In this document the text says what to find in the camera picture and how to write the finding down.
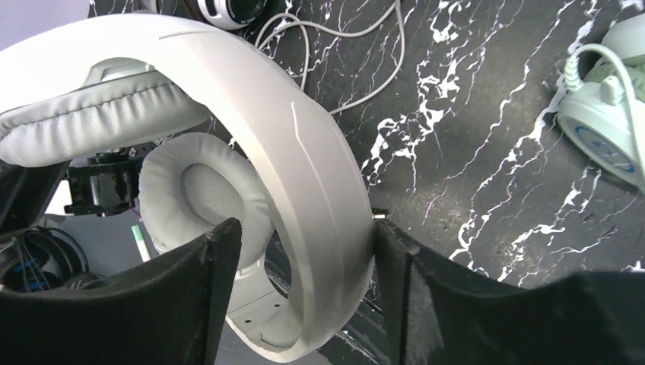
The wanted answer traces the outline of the black and white headphones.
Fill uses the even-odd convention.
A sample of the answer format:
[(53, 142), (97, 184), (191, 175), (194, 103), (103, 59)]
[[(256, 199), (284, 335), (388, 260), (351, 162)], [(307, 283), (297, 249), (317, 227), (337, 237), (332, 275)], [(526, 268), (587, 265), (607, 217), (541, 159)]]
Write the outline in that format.
[(267, 3), (266, 0), (171, 1), (175, 9), (170, 15), (234, 31), (258, 19)]

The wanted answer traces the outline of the grey white headphones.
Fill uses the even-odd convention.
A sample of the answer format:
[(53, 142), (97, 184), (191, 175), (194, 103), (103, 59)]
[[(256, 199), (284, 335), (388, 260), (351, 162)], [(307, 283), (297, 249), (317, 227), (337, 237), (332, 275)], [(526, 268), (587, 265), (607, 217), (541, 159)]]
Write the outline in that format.
[(162, 138), (139, 178), (164, 254), (239, 219), (226, 320), (289, 363), (354, 315), (373, 273), (360, 170), (329, 112), (247, 41), (150, 13), (66, 24), (1, 52), (1, 159), (46, 167)]

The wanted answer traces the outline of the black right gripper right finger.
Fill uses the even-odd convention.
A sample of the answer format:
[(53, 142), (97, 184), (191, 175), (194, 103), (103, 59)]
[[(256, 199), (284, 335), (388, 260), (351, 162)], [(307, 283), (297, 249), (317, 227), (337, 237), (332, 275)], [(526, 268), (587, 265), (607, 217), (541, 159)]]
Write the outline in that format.
[(642, 364), (644, 275), (582, 271), (534, 289), (477, 274), (394, 223), (373, 232), (394, 364)]

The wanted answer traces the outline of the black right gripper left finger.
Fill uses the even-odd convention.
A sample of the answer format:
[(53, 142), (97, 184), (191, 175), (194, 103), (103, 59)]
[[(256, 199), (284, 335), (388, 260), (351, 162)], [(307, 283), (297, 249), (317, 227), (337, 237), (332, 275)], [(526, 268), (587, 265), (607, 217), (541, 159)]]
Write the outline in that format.
[(213, 364), (241, 248), (229, 218), (84, 289), (1, 293), (3, 364)]

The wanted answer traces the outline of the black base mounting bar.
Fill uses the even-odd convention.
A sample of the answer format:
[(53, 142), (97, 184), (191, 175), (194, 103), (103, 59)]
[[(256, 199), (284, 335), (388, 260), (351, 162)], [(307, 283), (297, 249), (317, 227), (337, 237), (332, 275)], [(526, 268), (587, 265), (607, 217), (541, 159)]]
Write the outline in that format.
[(71, 196), (65, 214), (109, 217), (135, 208), (142, 164), (153, 150), (148, 142), (76, 157), (65, 172)]

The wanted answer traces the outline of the black spare headphones pile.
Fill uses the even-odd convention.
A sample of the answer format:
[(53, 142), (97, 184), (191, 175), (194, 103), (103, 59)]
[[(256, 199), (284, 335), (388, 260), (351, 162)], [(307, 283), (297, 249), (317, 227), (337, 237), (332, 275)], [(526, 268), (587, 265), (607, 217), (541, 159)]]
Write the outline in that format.
[(1, 248), (2, 290), (85, 289), (102, 278), (90, 270), (77, 240), (59, 228), (31, 228)]

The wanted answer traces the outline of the mint green headphones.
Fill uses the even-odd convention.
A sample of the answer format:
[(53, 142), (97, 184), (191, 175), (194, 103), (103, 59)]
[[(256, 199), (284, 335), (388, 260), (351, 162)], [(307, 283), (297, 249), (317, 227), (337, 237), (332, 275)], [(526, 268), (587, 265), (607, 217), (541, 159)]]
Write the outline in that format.
[(644, 24), (617, 23), (601, 43), (576, 49), (564, 65), (567, 95), (557, 121), (591, 160), (644, 189)]

